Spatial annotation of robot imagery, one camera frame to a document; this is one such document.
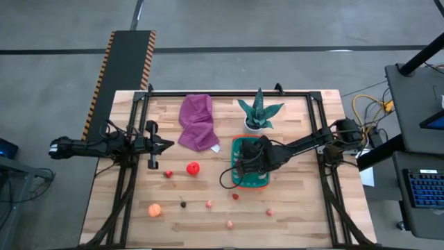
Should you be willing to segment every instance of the white pot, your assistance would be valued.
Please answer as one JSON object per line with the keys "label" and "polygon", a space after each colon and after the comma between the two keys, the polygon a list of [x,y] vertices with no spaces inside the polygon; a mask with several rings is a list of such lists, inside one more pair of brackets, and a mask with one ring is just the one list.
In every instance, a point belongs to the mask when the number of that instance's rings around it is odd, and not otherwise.
{"label": "white pot", "polygon": [[246,132],[247,134],[253,134],[253,135],[259,135],[259,134],[262,134],[262,128],[259,128],[259,129],[252,129],[252,128],[249,128],[249,127],[248,127],[248,125],[247,125],[247,117],[245,117],[245,119],[244,119],[244,125],[245,125],[245,132]]}

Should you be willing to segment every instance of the yellow black hazard stripe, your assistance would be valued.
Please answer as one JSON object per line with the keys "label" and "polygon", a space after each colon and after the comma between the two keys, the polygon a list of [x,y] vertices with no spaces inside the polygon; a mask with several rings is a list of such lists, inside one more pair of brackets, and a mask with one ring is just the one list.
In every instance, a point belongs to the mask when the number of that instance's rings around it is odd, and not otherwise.
{"label": "yellow black hazard stripe", "polygon": [[142,72],[142,81],[140,83],[141,90],[147,90],[148,87],[148,77],[150,76],[151,61],[153,60],[155,43],[155,31],[150,32],[150,38],[148,40],[148,48],[146,49],[144,70]]}
{"label": "yellow black hazard stripe", "polygon": [[92,97],[91,106],[89,107],[88,116],[86,119],[85,127],[83,128],[82,140],[86,140],[88,135],[89,125],[91,124],[92,114],[94,113],[94,108],[96,107],[97,96],[99,95],[100,86],[102,84],[103,74],[105,73],[106,63],[108,62],[108,56],[110,55],[111,44],[114,39],[115,32],[111,32],[110,40],[108,41],[108,46],[105,51],[105,58],[102,62],[102,68],[100,69],[99,79],[97,80],[96,89],[94,90],[94,96]]}

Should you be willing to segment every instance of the purple towel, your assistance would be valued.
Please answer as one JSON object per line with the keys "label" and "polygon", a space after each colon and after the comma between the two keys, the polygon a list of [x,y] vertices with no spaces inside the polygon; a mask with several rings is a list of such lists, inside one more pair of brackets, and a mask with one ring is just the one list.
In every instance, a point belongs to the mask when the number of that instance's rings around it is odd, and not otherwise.
{"label": "purple towel", "polygon": [[213,131],[212,102],[209,95],[187,95],[180,107],[179,122],[183,127],[179,144],[194,151],[203,151],[219,143]]}

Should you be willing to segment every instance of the toy fruit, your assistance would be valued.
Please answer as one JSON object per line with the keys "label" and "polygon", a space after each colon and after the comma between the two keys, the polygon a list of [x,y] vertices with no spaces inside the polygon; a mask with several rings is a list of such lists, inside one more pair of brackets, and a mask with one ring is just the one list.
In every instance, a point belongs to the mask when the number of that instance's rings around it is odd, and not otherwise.
{"label": "toy fruit", "polygon": [[167,178],[170,178],[172,175],[173,175],[173,172],[172,172],[172,171],[166,171],[166,172],[164,173],[164,176],[167,177]]}
{"label": "toy fruit", "polygon": [[231,221],[228,221],[228,222],[227,222],[227,228],[228,228],[229,230],[233,229],[233,223],[232,223]]}
{"label": "toy fruit", "polygon": [[199,167],[199,163],[197,163],[197,162],[190,162],[187,165],[188,174],[197,175],[197,173],[199,173],[199,170],[200,170],[200,167]]}
{"label": "toy fruit", "polygon": [[150,217],[157,217],[160,215],[162,209],[160,208],[159,204],[153,204],[148,207],[148,214]]}

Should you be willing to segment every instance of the small white label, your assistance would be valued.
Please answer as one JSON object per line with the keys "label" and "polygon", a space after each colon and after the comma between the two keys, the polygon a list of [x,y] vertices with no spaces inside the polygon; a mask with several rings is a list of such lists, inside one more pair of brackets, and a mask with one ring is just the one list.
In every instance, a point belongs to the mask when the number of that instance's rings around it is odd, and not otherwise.
{"label": "small white label", "polygon": [[221,146],[219,146],[219,144],[216,144],[213,147],[211,147],[211,150],[218,153],[221,150]]}
{"label": "small white label", "polygon": [[420,169],[419,172],[421,174],[437,174],[438,171],[436,170],[427,170],[427,169]]}

